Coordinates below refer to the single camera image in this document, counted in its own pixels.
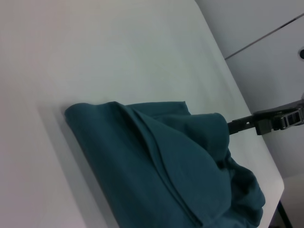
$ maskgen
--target white table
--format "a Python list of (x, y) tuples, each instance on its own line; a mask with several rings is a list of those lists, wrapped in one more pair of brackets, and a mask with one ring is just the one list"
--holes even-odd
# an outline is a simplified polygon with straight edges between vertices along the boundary
[[(113, 100), (250, 114), (194, 0), (0, 2), (1, 227), (117, 227), (62, 116)], [(282, 178), (254, 129), (230, 149), (265, 194), (266, 228)]]

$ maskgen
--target teal cloth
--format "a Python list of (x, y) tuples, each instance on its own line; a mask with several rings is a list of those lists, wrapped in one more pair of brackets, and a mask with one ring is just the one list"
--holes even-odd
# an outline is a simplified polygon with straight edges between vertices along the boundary
[(75, 104), (66, 121), (121, 228), (253, 228), (264, 195), (220, 114), (185, 102)]

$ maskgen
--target fabric fold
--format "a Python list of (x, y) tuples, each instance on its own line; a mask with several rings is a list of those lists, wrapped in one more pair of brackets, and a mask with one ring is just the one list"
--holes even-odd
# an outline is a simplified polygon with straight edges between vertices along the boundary
[(111, 102), (76, 104), (65, 116), (120, 227), (258, 226), (264, 195), (231, 158), (220, 114)]

